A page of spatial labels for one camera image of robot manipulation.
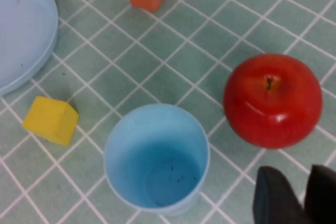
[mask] dark object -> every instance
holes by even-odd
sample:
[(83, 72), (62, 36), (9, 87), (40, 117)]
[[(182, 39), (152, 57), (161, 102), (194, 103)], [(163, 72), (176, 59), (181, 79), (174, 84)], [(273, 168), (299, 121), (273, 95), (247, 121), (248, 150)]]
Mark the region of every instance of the dark object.
[(306, 214), (316, 224), (336, 223), (336, 172), (313, 165), (304, 203)]
[(287, 178), (270, 166), (261, 166), (258, 170), (253, 216), (255, 224), (314, 224)]

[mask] green tile floor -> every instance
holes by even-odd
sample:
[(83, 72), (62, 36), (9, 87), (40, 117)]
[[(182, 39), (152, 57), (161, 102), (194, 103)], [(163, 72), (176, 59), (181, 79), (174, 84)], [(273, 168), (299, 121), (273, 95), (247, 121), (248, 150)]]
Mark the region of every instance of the green tile floor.
[[(311, 164), (336, 169), (336, 0), (56, 0), (59, 40), (33, 80), (0, 99), (1, 224), (253, 224), (256, 171), (272, 165), (305, 196)], [(225, 120), (225, 81), (261, 52), (290, 54), (320, 80), (324, 108), (300, 144), (262, 150)], [(33, 99), (69, 101), (80, 121), (69, 147), (21, 127)], [(211, 165), (198, 204), (174, 218), (136, 211), (103, 174), (107, 135), (148, 103), (176, 104), (208, 133)]]

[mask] apple stem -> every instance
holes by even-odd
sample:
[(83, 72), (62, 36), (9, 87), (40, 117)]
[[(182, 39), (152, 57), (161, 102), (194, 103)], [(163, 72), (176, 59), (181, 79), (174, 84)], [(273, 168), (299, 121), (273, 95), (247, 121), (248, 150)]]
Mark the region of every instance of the apple stem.
[(272, 82), (273, 82), (272, 78), (267, 78), (267, 83), (268, 83), (267, 90), (270, 90), (270, 89), (271, 89), (271, 87), (272, 87)]

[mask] red apple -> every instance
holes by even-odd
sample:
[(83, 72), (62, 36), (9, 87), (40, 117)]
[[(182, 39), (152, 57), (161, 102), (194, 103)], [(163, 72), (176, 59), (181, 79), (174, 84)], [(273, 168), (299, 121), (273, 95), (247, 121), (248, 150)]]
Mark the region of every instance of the red apple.
[(223, 109), (233, 130), (264, 148), (284, 148), (305, 138), (322, 111), (322, 92), (313, 72), (286, 55), (257, 55), (228, 78)]

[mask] white grout line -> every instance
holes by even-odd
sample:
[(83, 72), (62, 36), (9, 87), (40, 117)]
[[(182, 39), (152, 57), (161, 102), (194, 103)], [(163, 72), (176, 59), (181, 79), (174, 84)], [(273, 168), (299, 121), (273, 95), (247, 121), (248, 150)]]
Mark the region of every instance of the white grout line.
[(332, 73), (335, 71), (335, 69), (336, 69), (336, 63), (328, 70), (328, 72), (320, 80), (320, 85), (324, 84), (324, 82), (332, 75)]
[(302, 165), (299, 161), (297, 161), (295, 158), (293, 158), (291, 155), (289, 155), (287, 152), (284, 150), (278, 150), (283, 156), (285, 156), (287, 159), (289, 159), (293, 164), (296, 164), (302, 171), (304, 171), (306, 174), (309, 174), (310, 171)]
[(209, 219), (215, 211), (218, 211), (224, 218), (227, 218), (227, 215), (220, 209), (221, 204), (228, 198), (231, 192), (238, 186), (238, 184), (246, 177), (248, 172), (255, 166), (259, 159), (265, 154), (266, 150), (261, 149), (251, 163), (246, 167), (246, 169), (241, 173), (241, 175), (235, 180), (235, 182), (226, 190), (226, 192), (221, 196), (219, 201), (215, 204), (215, 207), (206, 215), (205, 219)]
[(25, 188), (21, 185), (21, 183), (17, 180), (16, 176), (12, 173), (12, 171), (8, 168), (8, 166), (6, 165), (5, 161), (2, 162), (2, 166), (5, 168), (5, 170), (7, 171), (7, 173), (9, 174), (9, 176), (12, 178), (12, 180), (15, 182), (16, 186), (21, 190), (22, 194), (24, 195), (24, 197), (26, 197), (26, 199), (28, 200), (28, 202), (30, 203), (30, 205), (34, 208), (34, 210), (36, 211), (36, 213), (39, 215), (39, 217), (41, 218), (41, 220), (45, 223), (45, 224), (49, 224), (49, 221), (47, 220), (47, 218), (43, 215), (43, 213), (40, 211), (40, 209), (37, 207), (37, 205), (33, 202), (33, 200), (31, 199), (31, 197), (28, 195), (28, 193), (26, 192)]
[(303, 37), (307, 34), (307, 32), (318, 22), (318, 20), (322, 17), (322, 15), (330, 8), (330, 6), (334, 3), (335, 0), (331, 0), (328, 4), (323, 8), (323, 10), (315, 17), (315, 19), (303, 30), (303, 32), (297, 37), (297, 39), (285, 50), (285, 54), (288, 53), (294, 45), (300, 40), (303, 40)]
[[(88, 191), (85, 193), (86, 197), (89, 197), (90, 194), (98, 187), (100, 184), (105, 180), (105, 175), (102, 176)], [(77, 203), (75, 203), (69, 211), (56, 223), (56, 224), (62, 224), (82, 203), (84, 202), (84, 199), (81, 198)]]

